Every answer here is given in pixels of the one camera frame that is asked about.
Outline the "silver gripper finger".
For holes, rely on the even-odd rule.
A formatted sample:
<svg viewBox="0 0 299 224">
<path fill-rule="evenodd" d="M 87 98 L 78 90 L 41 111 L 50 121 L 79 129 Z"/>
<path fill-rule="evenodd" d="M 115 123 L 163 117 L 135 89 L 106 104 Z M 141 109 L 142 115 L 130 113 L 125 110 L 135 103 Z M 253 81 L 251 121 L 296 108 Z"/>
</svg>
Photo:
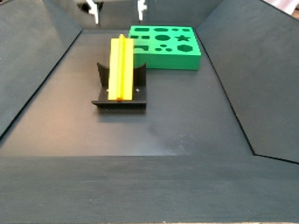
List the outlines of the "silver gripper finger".
<svg viewBox="0 0 299 224">
<path fill-rule="evenodd" d="M 99 24 L 99 7 L 98 4 L 93 0 L 86 0 L 90 6 L 89 14 L 95 16 L 95 23 Z"/>
<path fill-rule="evenodd" d="M 138 8 L 139 20 L 143 20 L 145 19 L 145 11 L 147 10 L 146 0 L 137 1 L 137 8 Z"/>
</svg>

